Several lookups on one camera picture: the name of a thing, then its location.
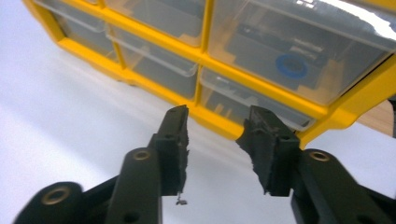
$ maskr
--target clear plastic drawer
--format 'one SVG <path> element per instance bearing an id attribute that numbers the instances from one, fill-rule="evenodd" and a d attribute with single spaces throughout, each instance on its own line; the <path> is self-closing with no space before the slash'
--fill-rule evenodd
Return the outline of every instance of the clear plastic drawer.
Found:
<path id="1" fill-rule="evenodd" d="M 201 104 L 225 118 L 243 124 L 251 105 L 267 108 L 293 130 L 303 131 L 314 120 L 286 105 L 231 81 L 207 68 L 202 70 Z"/>
<path id="2" fill-rule="evenodd" d="M 396 49 L 396 15 L 338 0 L 217 0 L 212 57 L 328 105 Z"/>
<path id="3" fill-rule="evenodd" d="M 106 0 L 106 5 L 191 46 L 201 43 L 205 0 Z"/>
<path id="4" fill-rule="evenodd" d="M 198 65 L 148 41 L 109 26 L 107 37 L 119 43 L 127 67 L 187 99 L 193 98 Z"/>
<path id="5" fill-rule="evenodd" d="M 113 44 L 106 38 L 103 21 L 59 0 L 35 0 L 35 2 L 52 12 L 65 36 L 112 61 L 117 60 Z"/>

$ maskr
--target blue tape roll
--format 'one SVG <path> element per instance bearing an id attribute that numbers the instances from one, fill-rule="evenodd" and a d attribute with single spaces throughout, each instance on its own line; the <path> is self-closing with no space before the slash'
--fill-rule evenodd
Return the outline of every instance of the blue tape roll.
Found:
<path id="1" fill-rule="evenodd" d="M 276 68 L 282 75 L 294 79 L 303 78 L 308 72 L 304 59 L 292 54 L 279 56 L 276 59 Z"/>

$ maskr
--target white table surface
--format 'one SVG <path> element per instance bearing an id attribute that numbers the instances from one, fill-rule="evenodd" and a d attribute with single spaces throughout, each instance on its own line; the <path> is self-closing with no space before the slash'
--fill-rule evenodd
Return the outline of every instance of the white table surface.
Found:
<path id="1" fill-rule="evenodd" d="M 59 181 L 92 188 L 144 147 L 172 105 L 105 77 L 56 47 L 20 1 L 0 1 L 0 223 Z M 189 119 L 183 198 L 163 199 L 163 223 L 294 223 L 290 198 L 262 195 L 248 155 Z M 396 193 L 396 140 L 354 124 L 310 143 L 362 185 Z"/>

